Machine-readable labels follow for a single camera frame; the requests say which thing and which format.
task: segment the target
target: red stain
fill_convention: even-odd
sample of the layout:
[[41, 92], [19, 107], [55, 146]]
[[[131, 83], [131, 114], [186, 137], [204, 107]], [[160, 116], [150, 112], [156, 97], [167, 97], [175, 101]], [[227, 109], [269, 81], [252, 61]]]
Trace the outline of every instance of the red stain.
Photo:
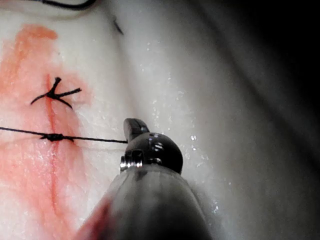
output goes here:
[[112, 201], [105, 195], [77, 232], [74, 240], [112, 240], [115, 234], [115, 219], [111, 214]]
[[[75, 136], [80, 123], [74, 110], [38, 95], [48, 92], [60, 77], [56, 93], [82, 88], [63, 99], [73, 108], [90, 103], [90, 91], [74, 72], [67, 71], [55, 47], [58, 35], [41, 25], [23, 26], [14, 42], [3, 47], [0, 63], [1, 126]], [[0, 182], [28, 207], [40, 232], [52, 239], [69, 240], [75, 234], [76, 212], [71, 196], [83, 195], [86, 183], [81, 148], [63, 140], [50, 142], [39, 136], [0, 132]]]

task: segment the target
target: pale skin surface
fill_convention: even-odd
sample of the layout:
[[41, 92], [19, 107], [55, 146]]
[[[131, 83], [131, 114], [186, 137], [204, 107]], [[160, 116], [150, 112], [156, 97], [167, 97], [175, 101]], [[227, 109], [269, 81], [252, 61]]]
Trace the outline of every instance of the pale skin surface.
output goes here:
[[[220, 16], [213, 22], [225, 29], [223, 39], [184, 3], [108, 1], [87, 13], [7, 3], [0, 8], [0, 40], [13, 41], [23, 24], [41, 24], [57, 33], [54, 60], [77, 74], [87, 85], [83, 94], [91, 96], [89, 102], [75, 103], [72, 112], [81, 135], [122, 140], [123, 120], [137, 117], [171, 137], [184, 155], [182, 176], [216, 239], [317, 239], [320, 181], [306, 162], [309, 156], [319, 159], [319, 126], [312, 113], [296, 104], [294, 92], [282, 90], [277, 79], [285, 84], [290, 75], [273, 54], [250, 35], [238, 34], [246, 30], [235, 27], [236, 17], [222, 14], [223, 7], [212, 9]], [[114, 16], [124, 36], [113, 25]], [[2, 127], [14, 128], [17, 118], [18, 112], [0, 110]], [[21, 139], [10, 137], [7, 142]], [[301, 153], [300, 142], [309, 146], [309, 155]], [[77, 144], [85, 181], [78, 183], [80, 190], [67, 190], [74, 231], [118, 174], [125, 149]], [[43, 228], [36, 210], [12, 195], [7, 182], [0, 182], [0, 188], [1, 240], [63, 239]]]

